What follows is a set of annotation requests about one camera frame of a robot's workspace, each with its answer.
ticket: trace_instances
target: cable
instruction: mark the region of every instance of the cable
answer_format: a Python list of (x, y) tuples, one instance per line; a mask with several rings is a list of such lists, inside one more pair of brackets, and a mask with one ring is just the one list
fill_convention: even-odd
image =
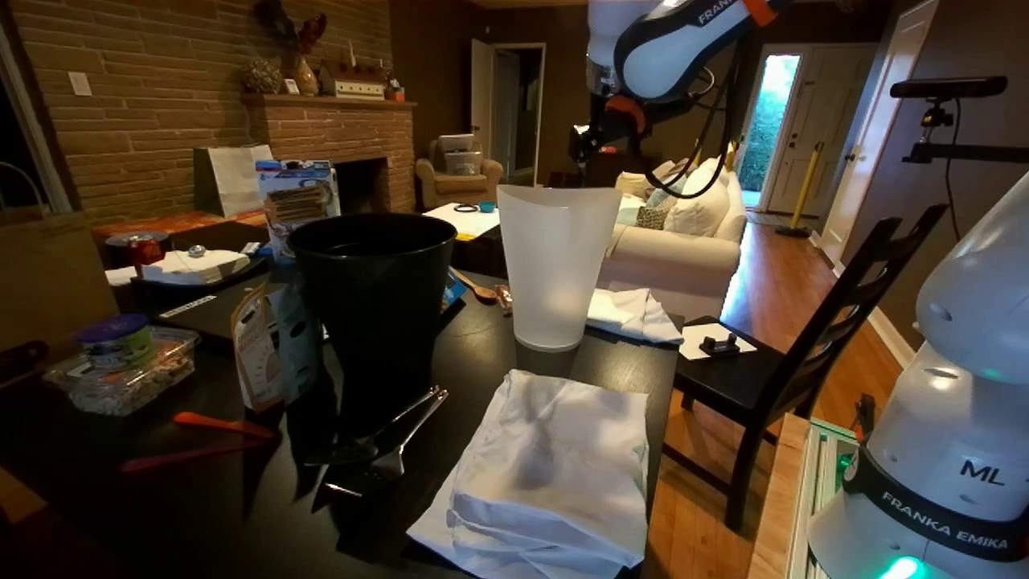
[(16, 163), (8, 163), (8, 161), (3, 161), (3, 157), (0, 157), (0, 166), (7, 166), (7, 171), (14, 171), (16, 178), (23, 178), (23, 181), (31, 185), (36, 205), (39, 205), (40, 212), (48, 209), (40, 190), (36, 185), (36, 181), (31, 181), (23, 166), (16, 166)]
[[(739, 50), (742, 50), (742, 40), (736, 39), (725, 79), (717, 83), (712, 104), (703, 105), (707, 117), (703, 117), (700, 134), (698, 134), (698, 140), (693, 140), (693, 152), (679, 163), (679, 171), (674, 171), (668, 181), (658, 181), (658, 178), (652, 174), (652, 163), (649, 163), (649, 161), (643, 157), (643, 152), (641, 152), (641, 134), (631, 134), (631, 152), (643, 161), (643, 178), (645, 178), (645, 184), (658, 185), (662, 194), (668, 194), (668, 197), (674, 197), (674, 200), (698, 200), (698, 197), (703, 197), (703, 194), (717, 184), (717, 178), (719, 178), (719, 171), (723, 171), (723, 163), (725, 163), (725, 152), (728, 152), (732, 86), (736, 86), (736, 78), (739, 78)], [(672, 190), (672, 185), (693, 166), (693, 161), (700, 157), (703, 140), (707, 140), (707, 131), (711, 131), (711, 121), (712, 121), (717, 112), (723, 112), (723, 134), (719, 134), (717, 166), (711, 171), (711, 178), (707, 178), (707, 184), (703, 184), (700, 190), (693, 190), (693, 194), (679, 194), (679, 190)]]
[[(959, 143), (959, 131), (961, 131), (961, 101), (955, 95), (955, 131), (950, 131), (950, 147)], [(955, 185), (950, 185), (950, 154), (946, 154), (942, 161), (942, 190), (946, 190), (946, 203), (950, 205), (950, 233), (955, 241), (961, 238), (961, 224), (959, 224), (959, 205), (955, 205)]]

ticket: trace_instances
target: couch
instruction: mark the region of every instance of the couch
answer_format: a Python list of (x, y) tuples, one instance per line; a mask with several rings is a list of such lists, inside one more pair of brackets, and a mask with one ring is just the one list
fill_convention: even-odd
[[(691, 194), (707, 184), (712, 161), (693, 166), (679, 190)], [(597, 285), (649, 285), (652, 295), (682, 317), (719, 315), (739, 267), (746, 209), (732, 171), (698, 200), (662, 200), (643, 174), (621, 174), (613, 184), (625, 209), (602, 267)]]
[(506, 166), (493, 157), (478, 157), (471, 166), (453, 174), (446, 171), (446, 157), (440, 140), (432, 140), (432, 154), (415, 163), (420, 184), (420, 209), (437, 209), (442, 203), (478, 203), (496, 200), (496, 184)]

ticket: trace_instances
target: paper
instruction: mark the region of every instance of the paper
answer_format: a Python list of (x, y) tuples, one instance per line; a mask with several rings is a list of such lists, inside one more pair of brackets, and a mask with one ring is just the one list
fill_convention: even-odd
[(116, 267), (103, 274), (105, 274), (105, 285), (127, 285), (136, 279), (136, 267)]
[(251, 143), (251, 147), (204, 147), (221, 212), (230, 218), (239, 212), (259, 209), (256, 197), (256, 161), (269, 161), (269, 143)]
[(166, 252), (160, 260), (140, 267), (140, 279), (166, 285), (212, 285), (241, 274), (251, 263), (241, 252)]
[(682, 335), (645, 285), (593, 290), (586, 325), (649, 344), (679, 344)]
[[(725, 337), (728, 337), (728, 329), (723, 329), (719, 322), (686, 325), (686, 329), (682, 329), (679, 355), (682, 355), (686, 360), (707, 360), (707, 349), (700, 349), (703, 337), (725, 341)], [(736, 335), (736, 347), (739, 347), (739, 355), (754, 349), (754, 344), (742, 341), (739, 335)]]
[(471, 576), (616, 576), (645, 551), (645, 393), (510, 370), (408, 537)]
[(493, 212), (478, 212), (478, 209), (476, 212), (461, 212), (457, 203), (428, 209), (425, 214), (450, 222), (457, 227), (457, 241), (476, 241), (485, 231), (493, 231), (496, 224), (502, 224), (502, 212), (499, 209), (493, 209)]
[(282, 402), (282, 363), (273, 344), (273, 317), (264, 290), (246, 290), (230, 307), (230, 347), (241, 402), (265, 410)]

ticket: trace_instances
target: black chair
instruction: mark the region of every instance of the black chair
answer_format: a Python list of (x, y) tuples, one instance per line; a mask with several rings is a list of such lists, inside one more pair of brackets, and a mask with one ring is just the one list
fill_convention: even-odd
[(742, 528), (746, 489), (761, 436), (774, 445), (765, 426), (786, 410), (810, 418), (831, 360), (860, 329), (877, 300), (889, 290), (889, 282), (931, 231), (942, 212), (946, 205), (929, 205), (903, 238), (892, 238), (901, 218), (877, 222), (784, 355), (728, 329), (742, 341), (754, 344), (754, 355), (682, 360), (674, 377), (682, 406), (691, 407), (693, 402), (703, 402), (723, 418), (742, 425), (742, 441), (736, 446), (728, 480), (719, 480), (682, 451), (662, 445), (666, 455), (672, 455), (712, 489), (725, 491), (725, 528)]

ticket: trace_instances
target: white sofa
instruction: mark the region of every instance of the white sofa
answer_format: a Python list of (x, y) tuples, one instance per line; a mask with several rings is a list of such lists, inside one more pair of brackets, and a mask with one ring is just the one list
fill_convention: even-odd
[[(707, 184), (712, 161), (691, 171), (679, 190), (691, 194)], [(628, 200), (649, 194), (643, 174), (621, 174), (613, 184)], [(739, 267), (746, 209), (732, 171), (698, 200), (674, 200), (662, 227), (631, 224), (628, 212), (613, 224), (611, 252), (602, 267), (607, 290), (649, 285), (655, 300), (682, 317), (719, 315)]]

